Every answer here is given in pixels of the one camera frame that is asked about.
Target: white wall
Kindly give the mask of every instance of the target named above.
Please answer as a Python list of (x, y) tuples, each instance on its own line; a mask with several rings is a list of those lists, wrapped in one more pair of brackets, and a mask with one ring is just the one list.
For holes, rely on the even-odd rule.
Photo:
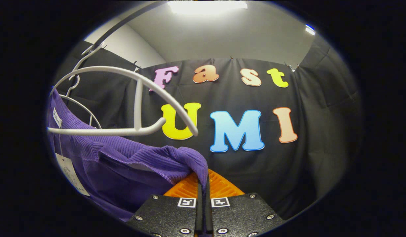
[[(120, 21), (119, 18), (112, 19), (96, 29), (84, 40), (95, 43), (107, 30)], [(158, 52), (127, 24), (112, 33), (104, 42), (107, 45), (106, 50), (132, 63), (137, 60), (136, 64), (141, 68), (166, 63)]]

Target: blue letter m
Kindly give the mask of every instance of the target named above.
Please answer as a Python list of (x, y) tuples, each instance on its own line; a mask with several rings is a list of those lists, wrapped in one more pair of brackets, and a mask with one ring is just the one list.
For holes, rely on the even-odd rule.
[(262, 115), (257, 110), (247, 110), (237, 126), (227, 111), (215, 111), (210, 117), (215, 120), (215, 144), (210, 147), (212, 152), (226, 152), (225, 136), (228, 138), (232, 149), (238, 150), (245, 135), (244, 150), (261, 150), (265, 147), (260, 137), (259, 117)]

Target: light fixture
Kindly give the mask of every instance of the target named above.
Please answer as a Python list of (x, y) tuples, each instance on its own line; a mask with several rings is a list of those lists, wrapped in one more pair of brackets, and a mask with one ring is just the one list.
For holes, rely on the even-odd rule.
[(169, 1), (172, 12), (181, 14), (213, 15), (235, 9), (247, 9), (245, 1)]
[(316, 33), (314, 32), (314, 28), (312, 28), (309, 25), (305, 25), (305, 31), (307, 31), (308, 33), (315, 35)]

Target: hanger hook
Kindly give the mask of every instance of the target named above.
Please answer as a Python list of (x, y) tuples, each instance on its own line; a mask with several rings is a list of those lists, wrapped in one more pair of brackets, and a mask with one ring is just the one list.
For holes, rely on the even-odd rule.
[(93, 45), (91, 45), (89, 48), (87, 48), (86, 50), (83, 51), (83, 53), (81, 54), (81, 56), (83, 55), (88, 55), (88, 54), (93, 54), (94, 52), (98, 51), (100, 48), (102, 48), (102, 45), (104, 45), (104, 42), (101, 42), (100, 45), (98, 45), (95, 49), (93, 49)]
[(67, 97), (69, 96), (70, 90), (73, 90), (73, 89), (76, 88), (77, 85), (79, 84), (79, 82), (80, 82), (80, 77), (79, 77), (79, 75), (76, 75), (76, 79), (77, 79), (76, 84), (75, 84), (74, 86), (70, 87), (70, 88), (67, 90), (67, 94), (66, 94)]

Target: purple sweater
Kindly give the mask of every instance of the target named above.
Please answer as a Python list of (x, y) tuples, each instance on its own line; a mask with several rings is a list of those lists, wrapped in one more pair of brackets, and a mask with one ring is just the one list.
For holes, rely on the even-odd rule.
[[(74, 116), (54, 91), (48, 107), (47, 125), (63, 129), (95, 129)], [(71, 136), (48, 132), (54, 153), (71, 159), (76, 175), (90, 198), (111, 215), (123, 221), (151, 194), (164, 194), (194, 171), (203, 190), (208, 166), (197, 151), (171, 146), (152, 147), (116, 136)]]

